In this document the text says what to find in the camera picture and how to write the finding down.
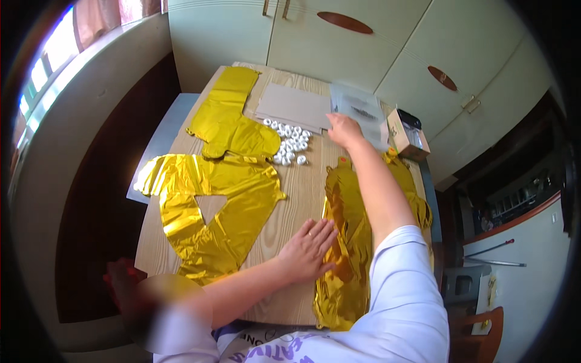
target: table wood grain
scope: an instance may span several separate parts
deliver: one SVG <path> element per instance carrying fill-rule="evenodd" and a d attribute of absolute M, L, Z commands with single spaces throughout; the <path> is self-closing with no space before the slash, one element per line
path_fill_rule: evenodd
<path fill-rule="evenodd" d="M 261 72 L 256 85 L 246 100 L 243 111 L 244 116 L 254 120 L 256 120 L 254 111 L 270 82 L 320 95 L 329 95 L 328 83 L 310 77 L 255 64 L 235 62 L 233 66 L 249 67 Z M 225 67 L 221 66 L 210 79 L 184 120 L 182 130 L 189 126 L 192 117 L 207 98 L 224 69 Z M 385 105 L 383 109 L 387 113 L 391 111 Z M 180 131 L 171 146 L 170 153 L 199 154 L 202 146 L 203 142 L 200 139 L 188 135 L 185 131 Z M 325 197 L 326 168 L 327 166 L 335 167 L 339 156 L 348 155 L 329 139 L 326 131 L 323 131 L 321 136 L 313 135 L 309 142 L 309 148 L 303 154 L 308 160 L 306 165 L 298 166 L 293 163 L 288 167 L 274 166 L 281 180 L 281 189 L 288 197 L 277 203 L 241 269 L 273 258 L 306 219 L 318 220 L 321 218 Z M 410 161 L 409 164 L 418 194 L 425 199 L 419 166 L 413 161 Z M 206 222 L 211 220 L 225 203 L 224 196 L 198 196 L 196 200 Z M 424 232 L 426 241 L 430 243 L 429 230 Z M 148 276 L 152 276 L 166 273 L 174 274 L 180 264 L 181 259 L 171 248 L 163 233 L 159 213 L 159 197 L 152 196 L 139 236 L 135 267 L 147 272 Z M 256 304 L 242 316 L 242 319 L 273 324 L 316 325 L 317 319 L 312 309 L 313 297 L 313 282 L 288 286 Z"/>

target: wall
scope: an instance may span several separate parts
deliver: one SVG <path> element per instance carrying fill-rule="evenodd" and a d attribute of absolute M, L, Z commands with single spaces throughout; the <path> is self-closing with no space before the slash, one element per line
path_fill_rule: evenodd
<path fill-rule="evenodd" d="M 123 96 L 170 52 L 167 15 L 147 18 L 123 33 L 70 80 L 28 147 L 11 205 L 13 238 L 34 308 L 61 351 L 128 342 L 119 316 L 59 323 L 56 242 L 67 194 L 89 145 Z"/>
<path fill-rule="evenodd" d="M 56 246 L 61 323 L 119 314 L 102 277 L 107 262 L 135 259 L 147 204 L 127 199 L 127 190 L 153 133 L 179 94 L 169 53 L 125 94 L 86 152 L 69 189 Z"/>
<path fill-rule="evenodd" d="M 552 215 L 557 217 L 555 223 Z M 519 225 L 465 245 L 464 255 L 512 238 L 515 242 L 511 245 L 475 256 L 527 264 L 526 267 L 491 265 L 492 274 L 497 277 L 493 307 L 504 309 L 503 337 L 495 363 L 517 362 L 524 355 L 555 302 L 565 273 L 570 241 L 563 233 L 561 199 Z"/>

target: white t-shirt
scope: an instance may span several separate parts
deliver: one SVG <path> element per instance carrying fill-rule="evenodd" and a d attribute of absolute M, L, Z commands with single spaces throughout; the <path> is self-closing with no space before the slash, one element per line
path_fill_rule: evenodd
<path fill-rule="evenodd" d="M 216 343 L 207 329 L 195 334 L 197 346 L 187 353 L 154 354 L 153 362 L 447 362 L 447 314 L 418 227 L 398 228 L 382 241 L 371 262 L 370 282 L 370 311 L 348 332 L 289 332 L 291 327 L 259 325 Z M 171 337 L 165 341 L 190 339 L 185 320 L 171 320 L 176 323 L 166 325 Z"/>

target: cabinet door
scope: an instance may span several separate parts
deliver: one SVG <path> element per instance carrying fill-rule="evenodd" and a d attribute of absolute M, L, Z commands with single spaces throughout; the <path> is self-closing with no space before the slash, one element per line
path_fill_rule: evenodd
<path fill-rule="evenodd" d="M 375 92 L 429 0 L 279 0 L 267 65 Z M 332 12 L 367 25 L 372 34 L 320 18 Z"/>
<path fill-rule="evenodd" d="M 428 165 L 434 185 L 515 127 L 547 92 L 552 80 L 542 52 L 527 35 L 478 96 L 480 106 L 471 114 L 463 111 L 429 143 Z"/>
<path fill-rule="evenodd" d="M 168 0 L 182 92 L 200 92 L 220 66 L 266 64 L 277 0 Z"/>
<path fill-rule="evenodd" d="M 500 71 L 524 31 L 503 1 L 433 0 L 375 94 L 418 117 L 429 142 Z M 457 91 L 428 66 L 444 72 Z"/>

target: window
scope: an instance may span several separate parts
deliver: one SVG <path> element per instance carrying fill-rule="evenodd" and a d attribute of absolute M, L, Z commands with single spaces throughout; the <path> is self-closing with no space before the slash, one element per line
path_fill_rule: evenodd
<path fill-rule="evenodd" d="M 20 110 L 25 118 L 46 94 L 46 89 L 52 80 L 78 54 L 77 43 L 73 30 L 73 8 L 70 8 L 56 26 L 41 51 L 40 58 L 34 63 L 30 79 L 25 84 L 20 98 Z M 56 96 L 42 100 L 42 105 L 50 107 Z"/>

